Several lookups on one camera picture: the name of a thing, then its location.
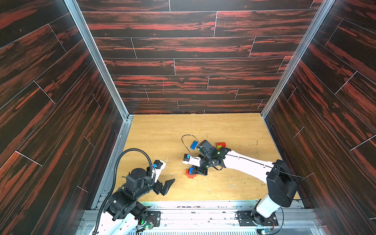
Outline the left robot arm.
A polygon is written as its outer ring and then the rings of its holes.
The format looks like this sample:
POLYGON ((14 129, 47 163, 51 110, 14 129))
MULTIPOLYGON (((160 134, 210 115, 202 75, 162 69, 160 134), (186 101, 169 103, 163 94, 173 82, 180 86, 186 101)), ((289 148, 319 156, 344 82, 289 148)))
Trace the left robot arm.
POLYGON ((150 230, 156 223, 156 215, 149 215, 147 208, 138 199, 151 191, 165 196, 175 179, 162 184, 148 176, 147 169, 135 168, 126 176, 126 183, 109 196, 100 209, 92 235, 111 235, 116 230, 124 229, 127 233, 150 230))

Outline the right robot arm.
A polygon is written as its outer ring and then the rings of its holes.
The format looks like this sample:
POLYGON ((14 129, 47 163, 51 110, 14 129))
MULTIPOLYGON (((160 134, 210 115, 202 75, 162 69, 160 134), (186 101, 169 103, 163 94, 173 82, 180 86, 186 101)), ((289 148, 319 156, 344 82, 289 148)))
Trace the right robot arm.
POLYGON ((279 208, 291 206, 298 189, 298 176, 282 160, 267 162, 241 155, 229 148, 217 149, 207 140, 196 147, 199 155, 185 154, 183 163, 192 165, 192 174, 206 176, 209 168, 238 170, 253 176, 267 185, 268 193, 251 212, 252 220, 260 225, 279 208))

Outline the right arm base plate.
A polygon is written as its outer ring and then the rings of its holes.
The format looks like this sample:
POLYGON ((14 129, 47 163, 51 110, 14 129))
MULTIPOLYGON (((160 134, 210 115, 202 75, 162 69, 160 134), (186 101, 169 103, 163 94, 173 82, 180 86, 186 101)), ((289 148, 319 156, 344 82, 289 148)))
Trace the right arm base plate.
POLYGON ((274 212, 269 217, 263 217, 256 211, 237 211, 235 218, 241 227, 277 227, 279 225, 274 212))

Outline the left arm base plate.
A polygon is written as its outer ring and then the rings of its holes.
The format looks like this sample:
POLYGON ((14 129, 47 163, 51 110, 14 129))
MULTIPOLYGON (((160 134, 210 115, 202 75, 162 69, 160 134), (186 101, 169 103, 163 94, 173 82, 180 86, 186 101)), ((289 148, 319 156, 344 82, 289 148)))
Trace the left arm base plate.
POLYGON ((147 211, 142 215, 139 221, 139 227, 145 230, 151 230, 156 227, 160 227, 161 224, 161 212, 160 211, 147 211))

